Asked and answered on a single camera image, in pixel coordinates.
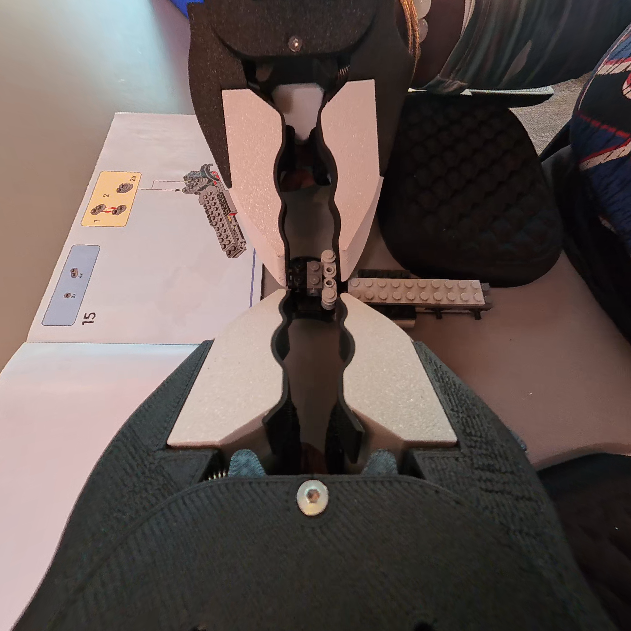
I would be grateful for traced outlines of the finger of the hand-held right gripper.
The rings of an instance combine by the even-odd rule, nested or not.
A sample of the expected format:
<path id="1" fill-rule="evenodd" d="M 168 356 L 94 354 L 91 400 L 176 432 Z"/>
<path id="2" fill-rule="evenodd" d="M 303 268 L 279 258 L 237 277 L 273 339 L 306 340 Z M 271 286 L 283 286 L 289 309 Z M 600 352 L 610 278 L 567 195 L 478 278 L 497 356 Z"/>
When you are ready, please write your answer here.
<path id="1" fill-rule="evenodd" d="M 341 279 L 347 280 L 366 245 L 383 184 L 374 80 L 347 82 L 323 107 L 320 124 L 336 167 L 338 259 Z"/>
<path id="2" fill-rule="evenodd" d="M 286 245 L 279 221 L 283 201 L 276 162 L 283 147 L 282 115 L 249 89 L 222 91 L 232 185 L 239 223 L 265 267 L 287 286 Z"/>

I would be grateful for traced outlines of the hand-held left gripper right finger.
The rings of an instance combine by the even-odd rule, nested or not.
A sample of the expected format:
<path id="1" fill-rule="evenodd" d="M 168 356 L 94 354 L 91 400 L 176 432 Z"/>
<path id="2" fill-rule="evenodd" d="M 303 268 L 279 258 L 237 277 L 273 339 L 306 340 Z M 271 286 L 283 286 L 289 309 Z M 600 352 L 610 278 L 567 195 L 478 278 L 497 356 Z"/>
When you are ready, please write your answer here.
<path id="1" fill-rule="evenodd" d="M 412 339 L 348 293 L 338 298 L 343 362 L 326 438 L 327 461 L 398 461 L 415 447 L 450 448 L 456 433 Z"/>

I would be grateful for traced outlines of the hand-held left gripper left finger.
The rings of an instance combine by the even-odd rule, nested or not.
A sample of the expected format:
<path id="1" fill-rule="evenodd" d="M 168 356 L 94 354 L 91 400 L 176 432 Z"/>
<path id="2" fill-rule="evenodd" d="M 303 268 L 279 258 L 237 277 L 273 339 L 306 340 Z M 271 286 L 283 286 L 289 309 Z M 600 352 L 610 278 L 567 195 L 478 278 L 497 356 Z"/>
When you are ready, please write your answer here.
<path id="1" fill-rule="evenodd" d="M 290 292 L 276 290 L 218 335 L 168 438 L 171 447 L 254 451 L 268 468 L 299 469 L 300 427 L 283 360 Z"/>

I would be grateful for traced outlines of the grey and black lego build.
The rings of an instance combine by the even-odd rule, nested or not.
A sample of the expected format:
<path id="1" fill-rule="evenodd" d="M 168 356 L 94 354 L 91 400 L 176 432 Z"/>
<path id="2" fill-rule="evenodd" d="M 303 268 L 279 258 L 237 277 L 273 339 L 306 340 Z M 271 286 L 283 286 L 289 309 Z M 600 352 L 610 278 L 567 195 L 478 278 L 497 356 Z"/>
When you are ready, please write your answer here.
<path id="1" fill-rule="evenodd" d="M 472 313 L 481 319 L 493 307 L 490 287 L 479 280 L 415 278 L 408 271 L 361 269 L 341 281 L 332 250 L 320 258 L 294 257 L 287 268 L 292 314 L 297 319 L 330 322 L 342 293 L 367 304 L 402 328 L 411 328 L 419 313 L 441 319 L 443 313 Z"/>

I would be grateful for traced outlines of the open lego instruction booklet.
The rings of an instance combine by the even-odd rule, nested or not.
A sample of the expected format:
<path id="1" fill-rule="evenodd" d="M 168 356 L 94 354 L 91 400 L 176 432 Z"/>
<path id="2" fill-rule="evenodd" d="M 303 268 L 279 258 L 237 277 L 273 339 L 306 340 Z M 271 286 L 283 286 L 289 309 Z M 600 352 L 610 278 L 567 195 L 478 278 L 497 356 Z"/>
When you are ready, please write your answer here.
<path id="1" fill-rule="evenodd" d="M 1 373 L 1 629 L 46 572 L 91 469 L 138 405 L 258 302 L 183 176 L 217 171 L 194 115 L 115 114 L 25 343 Z"/>

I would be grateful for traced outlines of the black quilted chair seat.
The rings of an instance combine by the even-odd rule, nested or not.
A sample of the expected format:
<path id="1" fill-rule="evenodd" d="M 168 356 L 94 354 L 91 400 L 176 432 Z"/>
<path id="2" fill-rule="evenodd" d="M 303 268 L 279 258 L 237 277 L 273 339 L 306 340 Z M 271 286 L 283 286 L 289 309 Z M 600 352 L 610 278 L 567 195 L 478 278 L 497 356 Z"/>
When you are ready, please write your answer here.
<path id="1" fill-rule="evenodd" d="M 408 93 L 377 217 L 392 257 L 425 278 L 518 287 L 562 252 L 562 220 L 531 139 L 486 97 Z"/>

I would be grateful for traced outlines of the blue patterned garment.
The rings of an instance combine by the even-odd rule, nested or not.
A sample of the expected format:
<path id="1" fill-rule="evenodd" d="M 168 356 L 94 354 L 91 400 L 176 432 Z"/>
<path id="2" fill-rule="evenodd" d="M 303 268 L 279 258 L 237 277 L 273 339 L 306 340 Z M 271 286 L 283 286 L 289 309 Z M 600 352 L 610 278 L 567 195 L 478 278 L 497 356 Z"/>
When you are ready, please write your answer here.
<path id="1" fill-rule="evenodd" d="M 567 251 L 630 341 L 630 27 L 581 92 L 570 141 L 577 171 L 565 215 Z"/>

